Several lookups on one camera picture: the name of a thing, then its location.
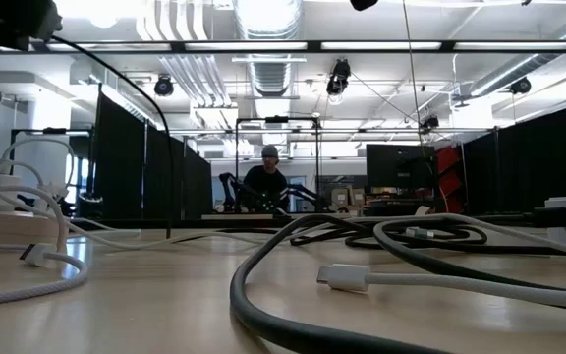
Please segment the red cabinet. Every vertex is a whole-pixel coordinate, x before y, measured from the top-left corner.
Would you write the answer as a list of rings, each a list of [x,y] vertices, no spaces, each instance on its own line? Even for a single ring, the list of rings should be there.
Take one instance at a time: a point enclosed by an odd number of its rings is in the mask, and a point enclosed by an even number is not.
[[[456,147],[444,147],[436,152],[438,188],[445,210],[462,213],[465,208],[466,184],[461,153]]]

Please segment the black shelf frame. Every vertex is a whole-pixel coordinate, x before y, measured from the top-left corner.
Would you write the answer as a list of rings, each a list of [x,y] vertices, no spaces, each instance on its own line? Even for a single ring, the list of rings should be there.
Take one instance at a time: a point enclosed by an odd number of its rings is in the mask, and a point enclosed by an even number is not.
[[[13,149],[4,156],[34,167],[46,184],[64,185],[68,196],[59,204],[66,216],[77,217],[78,194],[93,194],[93,138],[93,127],[13,129]]]

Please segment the black curtain divider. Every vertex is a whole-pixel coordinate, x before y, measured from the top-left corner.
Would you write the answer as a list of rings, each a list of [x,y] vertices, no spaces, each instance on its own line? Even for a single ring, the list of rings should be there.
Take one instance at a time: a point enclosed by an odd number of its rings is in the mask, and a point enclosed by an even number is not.
[[[469,214],[528,211],[566,197],[566,108],[464,144]]]
[[[212,212],[211,165],[101,94],[94,127],[93,192],[100,219],[200,219]]]

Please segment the silver ventilation duct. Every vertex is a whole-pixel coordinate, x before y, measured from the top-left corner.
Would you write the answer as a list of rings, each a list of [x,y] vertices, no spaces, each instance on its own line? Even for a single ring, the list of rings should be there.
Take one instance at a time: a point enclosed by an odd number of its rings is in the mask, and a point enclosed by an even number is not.
[[[296,40],[303,0],[232,0],[240,39]],[[283,96],[290,87],[290,63],[249,63],[252,86],[261,96]]]

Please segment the black round pot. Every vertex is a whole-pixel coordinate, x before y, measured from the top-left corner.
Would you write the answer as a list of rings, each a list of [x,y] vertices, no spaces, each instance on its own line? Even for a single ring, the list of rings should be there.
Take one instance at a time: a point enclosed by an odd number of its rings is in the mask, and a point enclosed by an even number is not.
[[[103,207],[102,197],[87,192],[78,194],[77,217],[98,219],[103,215]]]

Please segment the long white power strip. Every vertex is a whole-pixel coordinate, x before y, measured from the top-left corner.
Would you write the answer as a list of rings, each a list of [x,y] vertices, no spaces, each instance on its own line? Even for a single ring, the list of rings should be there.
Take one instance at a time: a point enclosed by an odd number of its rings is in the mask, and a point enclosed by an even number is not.
[[[56,220],[35,216],[29,212],[0,212],[0,243],[66,244],[68,230],[61,228]]]

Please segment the black monitor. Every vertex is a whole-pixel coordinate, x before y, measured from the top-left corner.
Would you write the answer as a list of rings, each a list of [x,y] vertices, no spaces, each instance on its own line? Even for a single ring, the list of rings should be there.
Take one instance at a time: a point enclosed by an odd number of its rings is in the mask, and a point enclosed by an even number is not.
[[[374,188],[431,189],[436,180],[433,147],[367,145],[366,167]]]

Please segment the person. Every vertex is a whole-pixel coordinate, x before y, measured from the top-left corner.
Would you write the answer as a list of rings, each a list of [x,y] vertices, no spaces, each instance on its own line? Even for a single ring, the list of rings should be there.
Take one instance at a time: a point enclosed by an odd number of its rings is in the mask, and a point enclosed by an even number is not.
[[[252,190],[267,194],[269,197],[280,197],[280,193],[288,186],[286,177],[279,171],[278,150],[273,145],[264,146],[261,151],[262,165],[253,166],[245,176],[243,183]],[[278,199],[277,206],[288,210],[289,200]]]

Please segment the black overhead rig beam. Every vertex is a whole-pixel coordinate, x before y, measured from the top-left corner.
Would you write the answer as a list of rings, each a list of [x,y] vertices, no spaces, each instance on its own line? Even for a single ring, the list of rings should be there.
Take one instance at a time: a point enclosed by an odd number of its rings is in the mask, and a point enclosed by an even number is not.
[[[164,54],[566,54],[562,40],[239,40],[239,41],[85,41],[72,46],[57,42],[33,42],[28,53],[75,54],[82,48],[109,55]]]

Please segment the black aluminium table frame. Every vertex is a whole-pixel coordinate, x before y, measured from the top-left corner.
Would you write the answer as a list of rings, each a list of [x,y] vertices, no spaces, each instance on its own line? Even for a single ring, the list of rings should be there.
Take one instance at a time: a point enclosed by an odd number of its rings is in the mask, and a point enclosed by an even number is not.
[[[204,228],[275,228],[285,226],[302,214],[274,217],[271,214],[212,214],[202,219],[174,220],[175,229]],[[533,210],[518,214],[476,215],[475,219],[503,226],[520,227],[565,227],[566,210],[556,207],[553,211]],[[98,223],[117,229],[164,229],[164,219],[100,219]]]

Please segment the distant black rig frame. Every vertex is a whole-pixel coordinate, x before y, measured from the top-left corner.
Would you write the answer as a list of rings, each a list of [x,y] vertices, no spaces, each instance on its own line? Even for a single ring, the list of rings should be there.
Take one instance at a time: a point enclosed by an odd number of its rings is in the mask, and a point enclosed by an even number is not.
[[[236,121],[236,125],[235,125],[235,129],[233,130],[233,133],[235,135],[235,143],[236,143],[236,175],[239,174],[239,125],[242,122],[245,121],[263,121],[265,123],[289,123],[290,120],[294,120],[294,121],[311,121],[312,122],[313,118],[289,118],[287,116],[273,116],[273,117],[266,117],[266,118],[254,118],[254,119],[249,119],[249,118],[238,118]],[[242,191],[245,191],[246,193],[250,193],[253,195],[253,198],[256,200],[265,200],[265,201],[269,201],[269,202],[260,202],[260,203],[265,203],[268,204],[269,206],[271,206],[271,209],[274,210],[275,208],[277,208],[277,201],[278,199],[284,199],[284,198],[288,198],[289,195],[294,195],[294,194],[290,194],[289,193],[289,184],[288,186],[280,193],[280,197],[269,197],[267,194],[260,194],[254,190],[252,190],[251,188],[249,188],[248,186],[246,186],[243,182],[236,182],[237,187],[235,188],[237,191],[239,192],[240,189]]]

